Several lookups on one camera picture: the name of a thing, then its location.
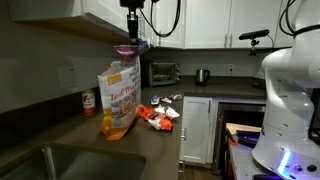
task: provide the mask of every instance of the electric kettle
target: electric kettle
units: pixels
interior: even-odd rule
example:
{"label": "electric kettle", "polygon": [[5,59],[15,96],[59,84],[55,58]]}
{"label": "electric kettle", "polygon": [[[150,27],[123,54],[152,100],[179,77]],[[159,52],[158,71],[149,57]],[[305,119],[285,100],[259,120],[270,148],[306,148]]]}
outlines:
{"label": "electric kettle", "polygon": [[196,82],[197,86],[205,86],[206,82],[210,78],[210,71],[206,69],[198,69],[196,73]]}

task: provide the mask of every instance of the white robot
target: white robot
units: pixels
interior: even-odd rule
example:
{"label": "white robot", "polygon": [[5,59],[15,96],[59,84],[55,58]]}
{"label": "white robot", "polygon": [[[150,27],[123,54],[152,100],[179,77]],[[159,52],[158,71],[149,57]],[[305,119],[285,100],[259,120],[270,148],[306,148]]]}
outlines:
{"label": "white robot", "polygon": [[320,1],[302,0],[293,26],[293,47],[262,63],[267,104],[252,155],[284,179],[320,180],[320,146],[308,138],[314,106],[305,89],[320,87]]}

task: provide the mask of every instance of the small bottle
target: small bottle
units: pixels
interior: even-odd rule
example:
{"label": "small bottle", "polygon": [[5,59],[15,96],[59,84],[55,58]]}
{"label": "small bottle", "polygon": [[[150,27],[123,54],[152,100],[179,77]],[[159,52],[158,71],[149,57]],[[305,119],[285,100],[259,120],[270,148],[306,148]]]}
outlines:
{"label": "small bottle", "polygon": [[83,114],[93,116],[96,114],[96,102],[93,90],[89,89],[82,92]]}

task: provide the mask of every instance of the glowing blue light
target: glowing blue light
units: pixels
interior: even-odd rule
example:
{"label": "glowing blue light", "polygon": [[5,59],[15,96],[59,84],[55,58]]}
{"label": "glowing blue light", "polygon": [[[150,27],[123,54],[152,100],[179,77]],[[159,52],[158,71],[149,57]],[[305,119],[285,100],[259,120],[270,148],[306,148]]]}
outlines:
{"label": "glowing blue light", "polygon": [[290,160],[290,157],[291,157],[291,152],[286,151],[282,157],[280,166],[278,168],[278,173],[280,173],[284,177],[288,177],[288,172],[286,172],[284,168],[287,166],[288,161]]}

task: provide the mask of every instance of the dishwasher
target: dishwasher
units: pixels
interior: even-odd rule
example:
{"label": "dishwasher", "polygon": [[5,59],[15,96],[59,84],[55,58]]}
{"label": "dishwasher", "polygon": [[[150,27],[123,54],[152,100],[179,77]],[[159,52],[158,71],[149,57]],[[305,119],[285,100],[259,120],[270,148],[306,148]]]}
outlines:
{"label": "dishwasher", "polygon": [[264,112],[265,104],[219,103],[212,161],[213,174],[225,172],[225,150],[228,147],[225,141],[226,123],[262,127]]}

